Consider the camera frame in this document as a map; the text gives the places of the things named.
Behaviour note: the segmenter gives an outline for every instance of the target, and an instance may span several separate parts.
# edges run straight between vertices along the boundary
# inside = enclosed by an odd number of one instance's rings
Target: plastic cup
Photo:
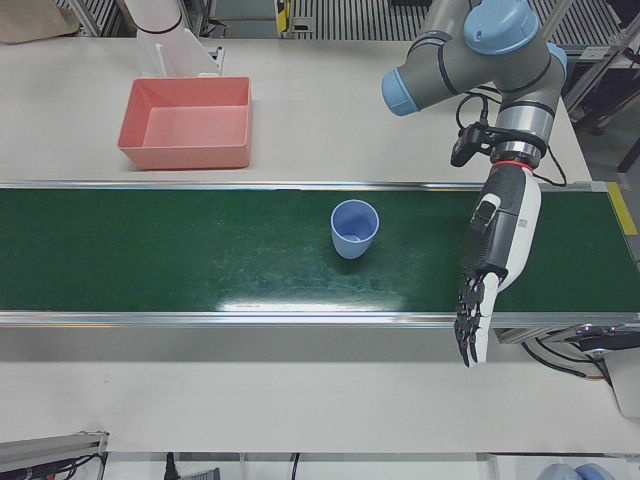
[[[362,200],[345,200],[331,213],[333,246],[342,258],[353,260],[367,251],[378,233],[375,208]]]

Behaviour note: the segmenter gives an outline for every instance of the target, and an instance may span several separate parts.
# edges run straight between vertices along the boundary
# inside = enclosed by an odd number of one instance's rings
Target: yellow tape
[[[276,0],[278,32],[284,33],[289,29],[289,14],[291,13],[291,0]]]
[[[620,191],[618,184],[616,182],[607,182],[607,189],[609,190],[611,203],[613,203],[613,208],[616,211],[618,221],[620,222],[620,226],[622,227],[624,234],[638,235],[638,229],[636,228],[636,224],[633,222],[633,218],[631,218],[631,213],[629,212],[629,208],[622,197],[622,192]]]

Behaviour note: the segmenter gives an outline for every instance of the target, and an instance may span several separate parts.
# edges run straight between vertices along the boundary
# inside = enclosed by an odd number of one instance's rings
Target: red ring
[[[517,165],[518,167],[524,167],[533,172],[533,167],[531,165],[527,165],[526,163],[518,162],[516,160],[500,160],[493,164],[494,167],[497,167],[498,165]]]

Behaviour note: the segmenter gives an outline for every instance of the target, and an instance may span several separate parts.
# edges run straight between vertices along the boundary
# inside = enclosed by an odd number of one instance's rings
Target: white table
[[[213,49],[218,43],[209,43]],[[486,157],[449,164],[459,99],[398,118],[384,74],[397,42],[225,41],[224,76],[252,81],[251,165],[228,171],[140,172],[117,148],[131,82],[131,39],[56,39],[0,46],[0,178],[197,181],[484,182]],[[479,106],[465,108],[465,122]],[[551,145],[569,181],[590,180],[561,105]],[[544,160],[540,174],[559,178]]]
[[[253,82],[250,168],[136,171],[116,148],[133,41],[58,39],[0,47],[0,179],[484,181],[483,158],[448,165],[456,101],[386,111],[379,82],[406,45],[225,47],[224,74]],[[590,179],[562,107],[551,143],[570,181]],[[131,452],[640,451],[604,383],[517,345],[467,370],[450,331],[4,329],[0,361],[0,441],[105,429]]]

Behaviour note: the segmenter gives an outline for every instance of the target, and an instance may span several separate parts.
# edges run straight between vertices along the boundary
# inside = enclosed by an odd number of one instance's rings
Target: pink tray
[[[118,148],[143,170],[246,167],[251,151],[249,79],[134,81]]]

